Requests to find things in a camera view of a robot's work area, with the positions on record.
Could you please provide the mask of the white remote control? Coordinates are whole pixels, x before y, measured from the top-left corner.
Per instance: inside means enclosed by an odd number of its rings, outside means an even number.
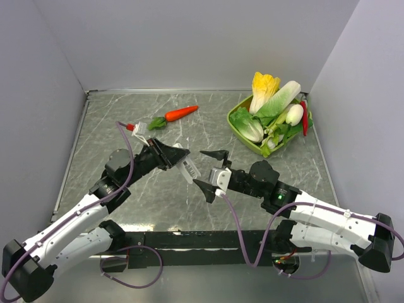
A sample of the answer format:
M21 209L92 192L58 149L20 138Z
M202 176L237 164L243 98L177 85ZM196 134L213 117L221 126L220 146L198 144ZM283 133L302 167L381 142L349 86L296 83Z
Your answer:
M193 179L200 177L201 173L191 158L191 152L188 149L183 148L180 143L175 143L173 147L181 150L176 152L175 167L183 175L187 183L192 184Z

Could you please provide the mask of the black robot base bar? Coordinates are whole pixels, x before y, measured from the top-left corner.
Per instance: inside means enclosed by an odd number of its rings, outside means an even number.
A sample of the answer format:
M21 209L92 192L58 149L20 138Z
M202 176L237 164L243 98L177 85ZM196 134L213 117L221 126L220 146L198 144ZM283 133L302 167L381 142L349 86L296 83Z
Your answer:
M297 248L289 236L275 235L270 230L259 261L259 266L272 266L275 255L309 253L310 247ZM244 230L242 236L250 262L254 263L261 245L264 230ZM159 258L153 251L139 247L148 246L156 250L164 266L196 266L243 264L241 245L236 230L223 231L182 231L182 232L126 232L125 238L98 255L124 257L128 269L160 266Z

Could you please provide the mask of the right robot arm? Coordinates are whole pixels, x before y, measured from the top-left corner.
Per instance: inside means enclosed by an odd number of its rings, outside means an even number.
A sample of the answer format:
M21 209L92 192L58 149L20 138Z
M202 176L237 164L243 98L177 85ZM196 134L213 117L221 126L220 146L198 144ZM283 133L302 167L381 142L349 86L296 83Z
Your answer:
M258 253L279 254L276 263L284 265L296 253L328 250L349 255L368 269L390 272L396 235L389 216L360 215L321 201L279 181L280 174L266 160L246 172L231 168L227 150L204 154L222 161L211 169L208 182L193 181L208 203L234 191L261 199L272 220L282 218L276 229L265 230Z

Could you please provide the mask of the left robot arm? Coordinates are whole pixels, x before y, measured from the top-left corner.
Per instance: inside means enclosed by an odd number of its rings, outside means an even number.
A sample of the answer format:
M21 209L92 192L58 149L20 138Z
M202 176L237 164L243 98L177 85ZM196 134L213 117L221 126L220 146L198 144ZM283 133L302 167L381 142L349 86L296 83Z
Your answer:
M155 168L168 170L190 151L150 138L139 154L131 149L112 152L101 178L88 194L61 218L33 237L13 239L3 248L1 273L25 302L33 302L50 289L57 274L81 260L104 251L119 253L124 231L104 217L130 196L129 187Z

